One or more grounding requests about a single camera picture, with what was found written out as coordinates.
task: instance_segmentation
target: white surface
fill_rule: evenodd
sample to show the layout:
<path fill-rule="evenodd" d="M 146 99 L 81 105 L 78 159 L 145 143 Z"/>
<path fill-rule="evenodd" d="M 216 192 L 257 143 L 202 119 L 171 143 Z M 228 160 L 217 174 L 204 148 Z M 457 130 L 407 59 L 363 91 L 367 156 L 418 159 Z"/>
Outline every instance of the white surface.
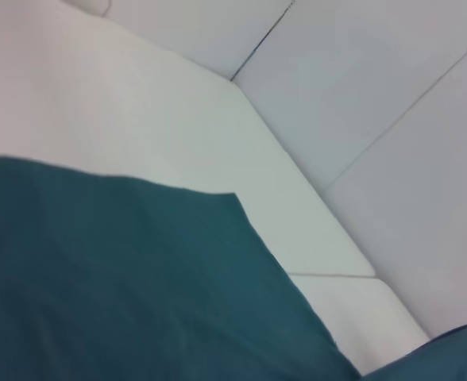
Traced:
<path fill-rule="evenodd" d="M 290 0 L 113 0 L 107 17 L 230 79 L 289 4 Z"/>
<path fill-rule="evenodd" d="M 467 323 L 467 57 L 324 194 L 435 336 Z"/>
<path fill-rule="evenodd" d="M 467 51 L 467 0 L 299 0 L 238 77 L 325 189 Z"/>
<path fill-rule="evenodd" d="M 363 375 L 428 341 L 389 287 L 378 279 L 292 276 L 339 349 Z"/>
<path fill-rule="evenodd" d="M 235 192 L 289 272 L 372 275 L 242 93 L 110 21 L 0 0 L 0 154 Z"/>

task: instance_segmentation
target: teal cloth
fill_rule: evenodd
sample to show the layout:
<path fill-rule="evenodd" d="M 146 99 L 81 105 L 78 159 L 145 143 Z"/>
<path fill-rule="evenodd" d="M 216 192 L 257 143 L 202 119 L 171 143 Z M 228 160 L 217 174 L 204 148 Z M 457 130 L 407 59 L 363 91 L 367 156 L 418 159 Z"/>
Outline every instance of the teal cloth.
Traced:
<path fill-rule="evenodd" d="M 454 329 L 362 381 L 467 381 L 467 325 Z"/>
<path fill-rule="evenodd" d="M 0 158 L 0 381 L 358 378 L 235 195 Z"/>

